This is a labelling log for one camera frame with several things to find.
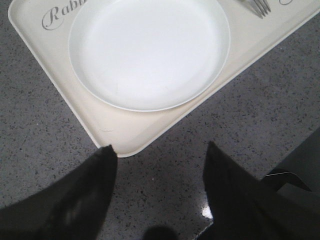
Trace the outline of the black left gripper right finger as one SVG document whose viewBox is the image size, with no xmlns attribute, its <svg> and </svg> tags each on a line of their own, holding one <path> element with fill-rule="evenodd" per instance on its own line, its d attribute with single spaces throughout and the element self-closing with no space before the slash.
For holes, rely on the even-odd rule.
<svg viewBox="0 0 320 240">
<path fill-rule="evenodd" d="M 318 240 L 319 214 L 276 193 L 213 141 L 203 168 L 213 223 L 199 240 Z"/>
</svg>

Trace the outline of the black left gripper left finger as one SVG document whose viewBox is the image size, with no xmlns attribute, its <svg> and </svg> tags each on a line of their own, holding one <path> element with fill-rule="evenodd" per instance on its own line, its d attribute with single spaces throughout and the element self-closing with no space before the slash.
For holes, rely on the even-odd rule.
<svg viewBox="0 0 320 240">
<path fill-rule="evenodd" d="M 40 192 L 0 210 L 2 240 L 95 240 L 117 176 L 111 145 Z"/>
</svg>

